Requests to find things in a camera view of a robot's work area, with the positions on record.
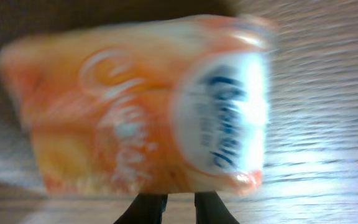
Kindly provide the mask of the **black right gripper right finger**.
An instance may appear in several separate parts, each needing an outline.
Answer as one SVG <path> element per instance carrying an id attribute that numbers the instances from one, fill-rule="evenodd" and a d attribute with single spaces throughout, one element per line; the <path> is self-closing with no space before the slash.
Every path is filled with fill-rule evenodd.
<path id="1" fill-rule="evenodd" d="M 195 193 L 196 224 L 239 224 L 216 192 Z"/>

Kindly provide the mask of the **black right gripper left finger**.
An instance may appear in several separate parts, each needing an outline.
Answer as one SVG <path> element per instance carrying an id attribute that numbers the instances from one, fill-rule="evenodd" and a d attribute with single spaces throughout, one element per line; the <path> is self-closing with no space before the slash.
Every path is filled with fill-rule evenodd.
<path id="1" fill-rule="evenodd" d="M 114 224 L 161 224 L 168 195 L 138 194 Z"/>

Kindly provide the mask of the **orange tissue pack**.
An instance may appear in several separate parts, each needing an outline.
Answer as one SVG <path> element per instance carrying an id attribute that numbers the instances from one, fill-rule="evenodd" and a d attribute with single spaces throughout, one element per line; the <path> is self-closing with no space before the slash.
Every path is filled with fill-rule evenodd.
<path id="1" fill-rule="evenodd" d="M 171 194 L 261 184 L 274 29 L 190 16 L 34 35 L 0 79 L 53 194 Z"/>

